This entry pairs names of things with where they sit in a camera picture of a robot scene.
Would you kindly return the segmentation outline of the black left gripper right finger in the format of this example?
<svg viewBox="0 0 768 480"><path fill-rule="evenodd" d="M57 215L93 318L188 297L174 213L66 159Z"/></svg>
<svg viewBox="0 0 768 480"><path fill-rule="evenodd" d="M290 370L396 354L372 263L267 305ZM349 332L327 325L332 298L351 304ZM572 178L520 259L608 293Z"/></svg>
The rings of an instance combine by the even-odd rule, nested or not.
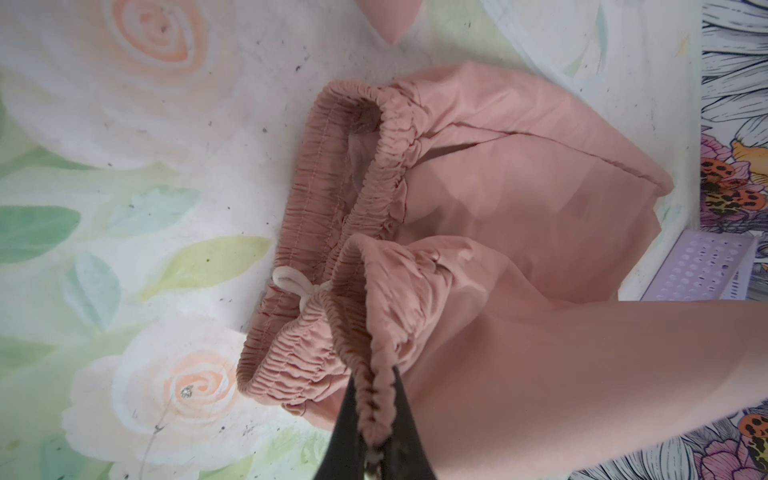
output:
<svg viewBox="0 0 768 480"><path fill-rule="evenodd" d="M381 449L380 477L383 480L436 480L421 444L400 373L395 375L396 416L392 434Z"/></svg>

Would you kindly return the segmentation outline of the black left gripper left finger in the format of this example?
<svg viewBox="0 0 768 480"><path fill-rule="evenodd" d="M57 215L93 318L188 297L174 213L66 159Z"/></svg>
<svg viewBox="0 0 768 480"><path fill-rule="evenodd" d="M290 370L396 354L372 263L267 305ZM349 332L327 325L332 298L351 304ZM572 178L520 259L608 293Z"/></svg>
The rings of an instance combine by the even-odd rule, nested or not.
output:
<svg viewBox="0 0 768 480"><path fill-rule="evenodd" d="M363 480L367 447L358 431L356 388L350 379L328 443L314 480Z"/></svg>

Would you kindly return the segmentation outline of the pink garments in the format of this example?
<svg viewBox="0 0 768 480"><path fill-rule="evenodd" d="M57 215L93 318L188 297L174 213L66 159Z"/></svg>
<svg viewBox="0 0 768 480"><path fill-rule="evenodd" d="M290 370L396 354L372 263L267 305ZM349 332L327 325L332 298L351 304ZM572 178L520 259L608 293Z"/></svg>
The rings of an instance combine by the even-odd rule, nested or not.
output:
<svg viewBox="0 0 768 480"><path fill-rule="evenodd" d="M767 308L630 302L669 175L579 99L466 63L334 81L309 114L242 394L392 434L397 368L441 479L581 470L767 397Z"/></svg>

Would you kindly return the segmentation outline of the pink pixel-print t-shirt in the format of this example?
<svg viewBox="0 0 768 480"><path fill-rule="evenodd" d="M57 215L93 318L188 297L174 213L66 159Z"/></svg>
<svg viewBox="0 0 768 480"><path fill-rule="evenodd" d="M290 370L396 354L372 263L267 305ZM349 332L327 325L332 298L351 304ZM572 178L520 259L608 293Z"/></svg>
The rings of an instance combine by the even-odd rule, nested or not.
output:
<svg viewBox="0 0 768 480"><path fill-rule="evenodd" d="M402 40L414 25L422 0L355 0L374 31L388 44Z"/></svg>

